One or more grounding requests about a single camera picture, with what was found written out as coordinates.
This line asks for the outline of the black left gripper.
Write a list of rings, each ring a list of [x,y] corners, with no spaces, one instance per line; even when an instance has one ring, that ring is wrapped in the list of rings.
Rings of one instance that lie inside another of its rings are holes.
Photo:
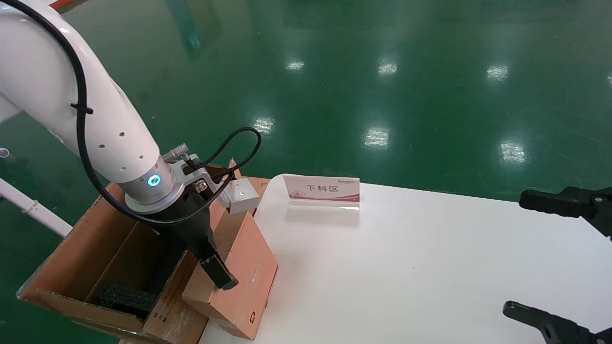
[[[181,196],[166,209],[155,214],[146,214],[152,220],[171,221],[193,214],[205,204],[205,199],[190,185],[186,186]],[[216,244],[210,227],[210,211],[205,208],[195,216],[177,225],[153,225],[163,237],[181,244],[199,260],[201,268],[221,290],[231,290],[238,285],[238,279],[228,270],[215,252]]]

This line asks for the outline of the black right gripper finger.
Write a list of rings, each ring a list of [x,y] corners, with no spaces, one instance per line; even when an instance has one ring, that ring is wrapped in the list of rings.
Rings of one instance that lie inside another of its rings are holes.
[[[525,190],[520,195],[523,209],[561,217],[583,217],[604,237],[612,237],[612,188],[599,190],[566,187],[559,193]]]
[[[536,328],[547,344],[610,344],[612,329],[592,333],[586,327],[537,308],[514,301],[503,305],[503,314],[516,322]]]

